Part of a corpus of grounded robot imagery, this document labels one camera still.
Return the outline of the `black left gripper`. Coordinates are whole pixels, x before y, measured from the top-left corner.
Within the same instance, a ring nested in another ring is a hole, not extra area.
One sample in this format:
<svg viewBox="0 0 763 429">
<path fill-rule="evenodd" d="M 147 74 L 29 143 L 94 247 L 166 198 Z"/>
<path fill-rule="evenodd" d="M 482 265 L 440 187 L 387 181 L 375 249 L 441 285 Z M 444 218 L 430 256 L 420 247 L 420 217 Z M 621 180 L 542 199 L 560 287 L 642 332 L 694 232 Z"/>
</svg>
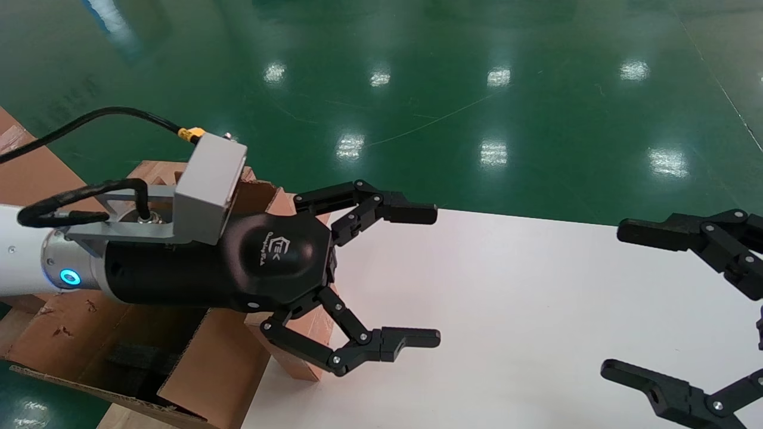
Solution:
<svg viewBox="0 0 763 429">
<path fill-rule="evenodd" d="M 330 229 L 309 213 L 230 220 L 215 245 L 109 242 L 107 288 L 119 301 L 307 314 L 330 285 Z"/>
</svg>

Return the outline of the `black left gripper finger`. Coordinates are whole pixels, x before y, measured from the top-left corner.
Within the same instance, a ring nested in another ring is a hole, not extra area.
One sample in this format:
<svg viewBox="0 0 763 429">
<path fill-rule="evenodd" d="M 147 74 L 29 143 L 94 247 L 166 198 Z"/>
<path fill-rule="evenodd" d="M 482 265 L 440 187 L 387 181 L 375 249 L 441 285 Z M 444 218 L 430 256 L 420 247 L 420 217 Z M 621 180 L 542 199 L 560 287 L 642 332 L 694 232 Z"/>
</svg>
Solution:
<svg viewBox="0 0 763 429">
<path fill-rule="evenodd" d="M 441 345 L 438 329 L 389 328 L 366 329 L 330 287 L 322 288 L 311 297 L 322 305 L 327 314 L 346 335 L 348 342 L 333 350 L 293 329 L 286 323 L 291 310 L 275 312 L 260 325 L 265 339 L 292 356 L 303 359 L 319 369 L 344 377 L 367 362 L 393 363 L 406 347 L 433 349 Z"/>
<path fill-rule="evenodd" d="M 344 246 L 379 220 L 390 223 L 433 225 L 435 204 L 412 203 L 401 192 L 383 192 L 365 180 L 340 183 L 294 196 L 298 213 L 319 216 L 344 209 L 350 211 L 330 225 L 331 241 Z"/>
</svg>

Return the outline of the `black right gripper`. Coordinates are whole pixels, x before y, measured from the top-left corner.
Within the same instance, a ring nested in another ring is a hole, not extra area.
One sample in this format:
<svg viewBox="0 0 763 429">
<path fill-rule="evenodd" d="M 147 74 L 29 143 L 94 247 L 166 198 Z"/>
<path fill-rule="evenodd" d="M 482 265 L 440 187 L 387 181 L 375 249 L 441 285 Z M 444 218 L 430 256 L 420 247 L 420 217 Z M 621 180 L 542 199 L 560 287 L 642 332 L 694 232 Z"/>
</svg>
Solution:
<svg viewBox="0 0 763 429">
<path fill-rule="evenodd" d="M 618 240 L 669 251 L 692 251 L 751 300 L 762 298 L 762 217 L 741 209 L 701 217 L 673 213 L 664 222 L 626 218 Z M 756 321 L 763 351 L 763 307 Z M 762 397 L 762 370 L 707 394 L 679 378 L 606 359 L 600 374 L 645 394 L 657 417 L 690 428 L 744 428 L 736 412 Z"/>
</svg>

